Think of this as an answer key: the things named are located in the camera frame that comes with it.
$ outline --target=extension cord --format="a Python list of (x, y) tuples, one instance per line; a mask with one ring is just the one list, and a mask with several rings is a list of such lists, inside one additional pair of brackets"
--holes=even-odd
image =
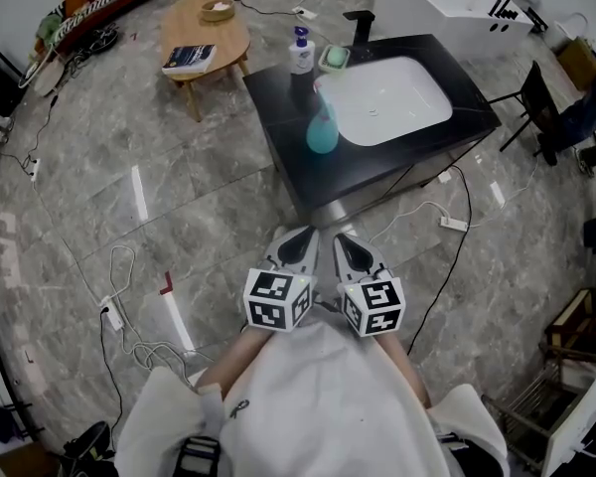
[(101, 301), (101, 305), (108, 309), (105, 313), (106, 316), (108, 316), (108, 321), (110, 322), (111, 327), (117, 332), (123, 329), (123, 318), (121, 318), (119, 310), (112, 300), (112, 297), (104, 297)]
[(31, 182), (38, 180), (38, 171), (40, 171), (40, 159), (33, 161), (33, 173), (31, 174)]
[(457, 232), (465, 233), (468, 230), (468, 223), (459, 221), (458, 219), (446, 218), (444, 216), (439, 220), (439, 226), (442, 228), (448, 228), (450, 230), (456, 230)]

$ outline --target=white bathtub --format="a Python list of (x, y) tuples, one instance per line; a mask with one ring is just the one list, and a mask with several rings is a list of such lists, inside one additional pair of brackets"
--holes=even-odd
[[(532, 21), (513, 2), (512, 19), (489, 16), (497, 0), (375, 0), (378, 32), (387, 37), (433, 34), (457, 59), (510, 53), (532, 28)], [(497, 12), (506, 0), (501, 0)]]

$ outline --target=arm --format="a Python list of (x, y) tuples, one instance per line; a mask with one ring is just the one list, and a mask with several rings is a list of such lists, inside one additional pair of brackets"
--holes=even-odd
[(258, 356), (262, 347), (272, 336), (273, 332), (256, 327), (247, 327), (233, 341), (227, 351), (221, 355), (214, 364), (212, 364), (201, 375), (197, 381), (197, 388), (205, 387), (211, 384), (221, 386), (223, 398), (234, 385), (234, 382), (242, 374), (247, 366)]
[(401, 343), (397, 339), (394, 332), (388, 332), (386, 334), (379, 334), (375, 336), (375, 340), (381, 346), (381, 348), (390, 357), (393, 363), (397, 366), (402, 375), (406, 378), (406, 381), (411, 386), (421, 403), (425, 408), (430, 408), (430, 397), (424, 382), (421, 380), (419, 374), (415, 371), (410, 360), (406, 355), (406, 352), (401, 346)]

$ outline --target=gray tile floor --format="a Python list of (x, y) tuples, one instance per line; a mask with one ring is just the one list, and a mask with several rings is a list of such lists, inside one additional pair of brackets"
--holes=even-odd
[[(215, 356), (242, 323), (239, 295), (247, 269), (277, 226), (295, 224), (239, 74), (199, 83), (201, 123), (161, 75), (160, 20), (174, 1), (150, 0), (121, 17), (115, 48), (92, 59), (62, 90), (41, 135), (35, 189), (13, 159), (0, 156), (0, 346), (18, 394), (33, 401), (33, 416), (55, 448), (99, 419), (114, 421), (118, 408), (101, 359), (99, 308), (77, 265), (101, 298), (112, 293), (113, 247), (134, 249), (131, 285), (121, 295), (125, 309), (145, 340), (179, 343), (168, 302), (159, 295), (169, 270), (170, 302), (177, 304), (193, 345)], [(244, 1), (287, 10), (300, 0)], [(344, 44), (354, 24), (342, 12), (371, 2), (312, 0), (308, 7), (320, 15), (314, 26)], [(284, 61), (295, 19), (240, 12), (251, 34), (250, 69)], [(533, 37), (503, 59), (464, 68), (485, 96), (494, 97), (518, 89), (533, 60), (559, 107), (578, 96)], [(4, 152), (24, 158), (49, 102), (31, 91), (26, 95)], [(581, 176), (570, 152), (556, 168), (542, 160), (536, 165), (528, 131), (500, 154), (522, 109), (512, 100), (495, 108), (504, 126), (459, 162), (472, 195), (473, 222), (484, 223), (469, 233), (412, 353), (435, 399), (463, 382), (492, 396), (520, 383), (539, 364), (536, 344), (545, 324), (596, 275), (596, 258), (581, 242), (582, 223), (596, 216), (596, 177)], [(498, 182), (510, 198), (527, 185), (534, 168), (529, 187), (500, 211), (490, 184)], [(137, 177), (145, 211), (136, 204)], [(453, 172), (445, 184), (433, 181), (326, 230), (323, 249), (340, 229), (371, 238), (424, 200), (466, 219), (464, 187)], [(459, 242), (460, 235), (439, 229), (437, 220), (426, 207), (374, 240), (403, 281), (408, 307), (400, 336), (406, 344)], [(130, 256), (116, 249), (114, 258), (112, 279), (121, 287)], [(335, 281), (327, 263), (331, 257), (324, 255), (320, 285), (330, 296)], [(133, 338), (128, 335), (126, 349)], [(118, 334), (106, 328), (105, 341), (128, 411), (147, 374), (124, 354)], [(206, 364), (198, 355), (186, 361), (189, 374)]]

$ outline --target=wooden table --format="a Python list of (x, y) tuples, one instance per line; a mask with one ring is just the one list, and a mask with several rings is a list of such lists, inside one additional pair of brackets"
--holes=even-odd
[(195, 120), (201, 121), (201, 114), (192, 88), (192, 81), (203, 76), (238, 64), (244, 75), (248, 75), (247, 49), (249, 32), (240, 16), (236, 14), (224, 21), (209, 23), (201, 19), (201, 7), (211, 0), (179, 0), (166, 12), (161, 23), (161, 64), (164, 65), (172, 50), (178, 46), (217, 46), (208, 70), (194, 75), (169, 75), (177, 86), (183, 86), (188, 95), (188, 104)]

